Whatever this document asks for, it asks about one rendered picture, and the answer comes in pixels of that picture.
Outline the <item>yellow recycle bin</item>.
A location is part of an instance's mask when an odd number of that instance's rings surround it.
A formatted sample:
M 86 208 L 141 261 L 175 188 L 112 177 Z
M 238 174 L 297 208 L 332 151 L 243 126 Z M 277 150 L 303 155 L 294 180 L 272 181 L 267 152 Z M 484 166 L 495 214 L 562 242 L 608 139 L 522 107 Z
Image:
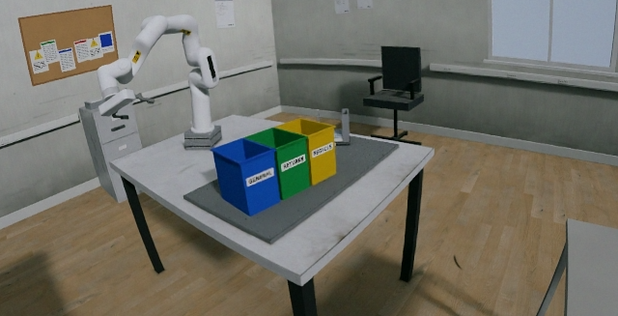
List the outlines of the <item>yellow recycle bin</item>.
M 306 146 L 311 186 L 336 174 L 334 143 L 336 126 L 299 118 L 274 128 L 308 136 Z

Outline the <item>blue storage bin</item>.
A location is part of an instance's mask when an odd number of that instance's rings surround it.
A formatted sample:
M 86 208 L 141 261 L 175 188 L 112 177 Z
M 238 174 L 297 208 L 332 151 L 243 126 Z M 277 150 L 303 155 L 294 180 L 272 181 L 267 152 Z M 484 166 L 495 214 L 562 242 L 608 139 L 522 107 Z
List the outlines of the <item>blue storage bin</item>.
M 279 203 L 275 151 L 246 138 L 212 148 L 222 199 L 249 216 Z

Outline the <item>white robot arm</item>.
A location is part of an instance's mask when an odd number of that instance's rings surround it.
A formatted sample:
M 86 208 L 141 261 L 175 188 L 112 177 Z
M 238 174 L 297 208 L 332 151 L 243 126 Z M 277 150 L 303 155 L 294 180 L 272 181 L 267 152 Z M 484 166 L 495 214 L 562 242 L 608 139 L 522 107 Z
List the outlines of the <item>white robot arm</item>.
M 132 80 L 162 35 L 177 33 L 183 33 L 182 42 L 187 64 L 199 67 L 188 75 L 193 118 L 193 121 L 190 121 L 191 131 L 195 133 L 212 131 L 214 125 L 211 124 L 209 89 L 218 84 L 218 68 L 212 50 L 201 47 L 197 21 L 188 14 L 167 16 L 167 18 L 155 15 L 145 18 L 141 24 L 141 33 L 135 39 L 128 58 L 98 68 L 101 100 L 110 94 L 120 92 L 117 81 L 128 84 Z

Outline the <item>green returns bin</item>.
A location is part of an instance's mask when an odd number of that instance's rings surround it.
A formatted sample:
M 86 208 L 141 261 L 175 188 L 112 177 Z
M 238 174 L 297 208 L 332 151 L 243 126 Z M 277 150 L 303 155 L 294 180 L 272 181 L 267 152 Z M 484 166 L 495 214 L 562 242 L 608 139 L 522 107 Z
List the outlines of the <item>green returns bin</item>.
M 310 187 L 306 139 L 308 136 L 270 128 L 243 138 L 276 149 L 276 174 L 281 200 Z

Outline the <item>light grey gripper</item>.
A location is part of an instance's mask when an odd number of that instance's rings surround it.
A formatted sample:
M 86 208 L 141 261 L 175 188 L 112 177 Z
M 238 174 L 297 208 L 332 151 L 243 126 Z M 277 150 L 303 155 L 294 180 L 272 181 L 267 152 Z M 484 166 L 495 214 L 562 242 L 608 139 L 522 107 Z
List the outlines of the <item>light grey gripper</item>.
M 141 93 L 135 95 L 133 90 L 124 89 L 119 93 L 110 94 L 103 99 L 104 103 L 98 107 L 100 116 L 112 115 L 113 118 L 128 120 L 128 115 L 116 115 L 116 113 L 127 104 L 135 101 L 135 98 L 146 101 L 148 104 L 154 104 L 155 102 L 155 99 L 143 98 Z

